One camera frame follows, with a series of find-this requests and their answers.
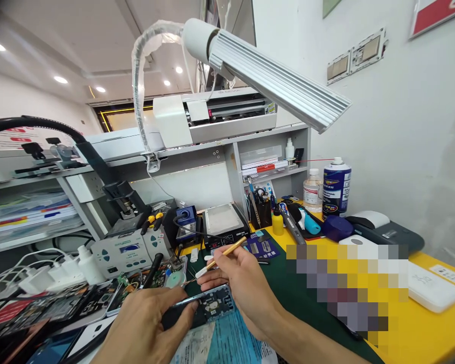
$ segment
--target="clear liquid bottle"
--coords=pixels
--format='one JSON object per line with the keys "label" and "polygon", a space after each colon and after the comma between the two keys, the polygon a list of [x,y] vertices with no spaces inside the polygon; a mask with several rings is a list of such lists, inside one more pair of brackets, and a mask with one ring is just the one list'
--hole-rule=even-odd
{"label": "clear liquid bottle", "polygon": [[322,212],[322,180],[319,169],[311,168],[309,174],[310,177],[303,183],[303,206],[310,212]]}

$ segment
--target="purple card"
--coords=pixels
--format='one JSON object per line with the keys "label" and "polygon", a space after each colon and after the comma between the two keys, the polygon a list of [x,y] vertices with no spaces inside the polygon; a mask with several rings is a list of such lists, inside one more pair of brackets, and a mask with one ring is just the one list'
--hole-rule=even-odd
{"label": "purple card", "polygon": [[258,237],[249,238],[246,248],[256,258],[273,258],[280,255],[280,252],[271,242],[271,239],[267,239],[260,243]]}

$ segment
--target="white bottle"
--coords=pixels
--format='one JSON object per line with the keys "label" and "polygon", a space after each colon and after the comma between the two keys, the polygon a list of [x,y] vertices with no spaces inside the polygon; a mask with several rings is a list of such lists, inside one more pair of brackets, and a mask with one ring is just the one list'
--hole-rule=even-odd
{"label": "white bottle", "polygon": [[97,285],[103,283],[106,278],[101,273],[100,269],[96,265],[95,258],[84,245],[77,248],[79,252],[79,269],[81,270],[84,278],[90,285]]}
{"label": "white bottle", "polygon": [[295,147],[293,146],[292,139],[288,138],[287,147],[285,148],[285,158],[293,158],[295,155]]}
{"label": "white bottle", "polygon": [[310,177],[303,183],[303,206],[310,212],[322,212],[322,199],[320,198],[322,180],[319,169],[311,168]]}

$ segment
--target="blue spray can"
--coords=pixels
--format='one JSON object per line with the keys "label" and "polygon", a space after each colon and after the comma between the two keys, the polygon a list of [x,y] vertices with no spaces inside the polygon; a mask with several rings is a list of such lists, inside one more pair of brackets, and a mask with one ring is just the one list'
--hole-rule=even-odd
{"label": "blue spray can", "polygon": [[324,200],[322,216],[335,215],[345,217],[349,202],[350,175],[352,169],[335,157],[334,161],[324,168]]}

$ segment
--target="yellow bottle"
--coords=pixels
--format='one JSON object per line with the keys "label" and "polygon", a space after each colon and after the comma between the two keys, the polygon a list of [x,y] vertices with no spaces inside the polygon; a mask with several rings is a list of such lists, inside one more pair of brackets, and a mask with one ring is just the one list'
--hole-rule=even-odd
{"label": "yellow bottle", "polygon": [[271,218],[271,224],[273,225],[273,233],[275,235],[283,235],[285,229],[283,228],[283,216],[280,213],[278,204],[273,211],[273,217]]}

